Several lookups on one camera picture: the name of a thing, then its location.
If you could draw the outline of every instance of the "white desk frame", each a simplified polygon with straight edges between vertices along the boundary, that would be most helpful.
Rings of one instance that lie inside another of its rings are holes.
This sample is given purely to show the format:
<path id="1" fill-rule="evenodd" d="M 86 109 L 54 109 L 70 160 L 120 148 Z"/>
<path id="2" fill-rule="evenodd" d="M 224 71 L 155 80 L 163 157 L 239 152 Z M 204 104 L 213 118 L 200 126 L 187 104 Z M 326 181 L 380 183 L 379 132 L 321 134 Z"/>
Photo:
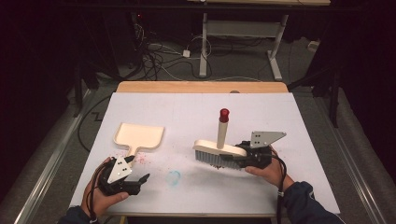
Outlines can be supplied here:
<path id="1" fill-rule="evenodd" d="M 212 0 L 209 2 L 217 3 L 241 3 L 236 0 Z M 283 4 L 283 5 L 305 5 L 305 6 L 327 6 L 330 4 L 328 0 L 256 0 L 243 1 L 243 3 L 255 4 Z M 204 13 L 203 31 L 202 31 L 202 49 L 200 61 L 200 77 L 206 77 L 207 66 L 207 49 L 206 39 L 208 35 L 232 35 L 232 36 L 251 36 L 251 37 L 274 37 L 274 47 L 272 50 L 267 50 L 267 57 L 276 81 L 282 81 L 279 66 L 276 62 L 276 53 L 279 49 L 280 41 L 286 28 L 289 15 L 283 15 L 281 22 L 256 22 L 256 21 L 209 21 L 207 13 Z"/>

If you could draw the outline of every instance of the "white bristles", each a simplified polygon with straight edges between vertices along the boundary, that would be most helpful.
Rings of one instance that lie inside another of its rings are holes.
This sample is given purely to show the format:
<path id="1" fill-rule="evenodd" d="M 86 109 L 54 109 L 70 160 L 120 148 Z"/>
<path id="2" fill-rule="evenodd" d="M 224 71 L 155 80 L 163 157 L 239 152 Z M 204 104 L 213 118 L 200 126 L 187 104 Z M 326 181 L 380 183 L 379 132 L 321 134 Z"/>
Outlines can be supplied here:
<path id="1" fill-rule="evenodd" d="M 203 151 L 195 150 L 195 159 L 198 161 L 202 161 L 202 162 L 211 164 L 218 168 L 227 167 L 227 168 L 232 168 L 235 170 L 241 169 L 234 161 L 224 161 L 218 155 L 210 154 L 210 153 L 203 152 Z"/>

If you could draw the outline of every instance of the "red cap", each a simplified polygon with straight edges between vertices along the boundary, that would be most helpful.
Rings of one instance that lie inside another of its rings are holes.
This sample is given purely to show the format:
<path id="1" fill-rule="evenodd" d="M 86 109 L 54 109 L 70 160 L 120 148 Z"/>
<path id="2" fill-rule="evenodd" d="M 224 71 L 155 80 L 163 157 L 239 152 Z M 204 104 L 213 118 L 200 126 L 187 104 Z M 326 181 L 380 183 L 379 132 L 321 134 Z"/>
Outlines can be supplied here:
<path id="1" fill-rule="evenodd" d="M 227 123 L 228 122 L 228 115 L 230 114 L 230 111 L 226 108 L 222 108 L 220 110 L 220 122 L 221 123 Z"/>

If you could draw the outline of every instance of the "sleeve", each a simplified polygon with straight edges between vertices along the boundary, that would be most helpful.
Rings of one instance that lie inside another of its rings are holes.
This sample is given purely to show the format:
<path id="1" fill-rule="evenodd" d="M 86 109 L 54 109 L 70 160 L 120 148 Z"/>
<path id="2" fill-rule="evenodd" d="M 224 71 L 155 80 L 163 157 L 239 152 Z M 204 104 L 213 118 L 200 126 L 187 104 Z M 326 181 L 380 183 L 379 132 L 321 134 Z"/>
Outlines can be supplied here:
<path id="1" fill-rule="evenodd" d="M 82 211 L 80 206 L 70 207 L 66 216 L 59 219 L 58 224 L 88 224 L 90 218 Z"/>
<path id="2" fill-rule="evenodd" d="M 289 220 L 293 224 L 344 224 L 340 217 L 326 211 L 315 200 L 313 188 L 306 182 L 295 182 L 285 191 L 284 195 L 283 203 L 287 209 Z"/>

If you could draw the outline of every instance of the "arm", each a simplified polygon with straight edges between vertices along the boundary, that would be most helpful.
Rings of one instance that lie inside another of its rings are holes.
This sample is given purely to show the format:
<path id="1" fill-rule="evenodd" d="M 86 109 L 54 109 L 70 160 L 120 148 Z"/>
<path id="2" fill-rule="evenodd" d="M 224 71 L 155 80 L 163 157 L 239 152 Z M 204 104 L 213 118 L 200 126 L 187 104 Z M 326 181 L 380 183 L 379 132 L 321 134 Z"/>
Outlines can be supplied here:
<path id="1" fill-rule="evenodd" d="M 285 191 L 283 202 L 291 223 L 344 223 L 315 200 L 314 189 L 306 182 L 292 184 Z"/>
<path id="2" fill-rule="evenodd" d="M 98 173 L 98 176 L 101 174 L 100 167 L 96 169 L 95 173 Z M 92 214 L 89 209 L 88 203 L 90 203 L 91 197 L 90 197 L 90 192 L 92 190 L 92 182 L 93 182 L 93 177 L 91 181 L 88 183 L 87 187 L 84 190 L 84 196 L 81 201 L 81 206 L 76 206 L 76 207 L 71 207 L 67 210 L 66 216 L 62 217 L 59 220 L 59 224 L 84 224 L 84 223 L 90 223 L 92 219 Z M 115 203 L 119 203 L 126 198 L 129 197 L 129 194 L 127 192 L 120 192 L 115 195 L 111 196 L 106 196 L 99 188 L 97 188 L 97 179 L 94 185 L 94 190 L 93 190 L 93 200 L 92 200 L 92 206 L 91 206 L 91 211 L 95 213 L 96 217 L 102 216 L 108 207 Z"/>
<path id="3" fill-rule="evenodd" d="M 278 188 L 281 185 L 282 168 L 276 159 L 272 159 L 272 163 L 264 169 L 248 166 L 245 170 L 252 175 L 263 177 Z M 283 204 L 287 208 L 291 223 L 344 223 L 338 216 L 326 211 L 320 203 L 315 201 L 313 188 L 308 183 L 294 182 L 290 176 L 286 175 L 283 181 L 283 191 Z"/>

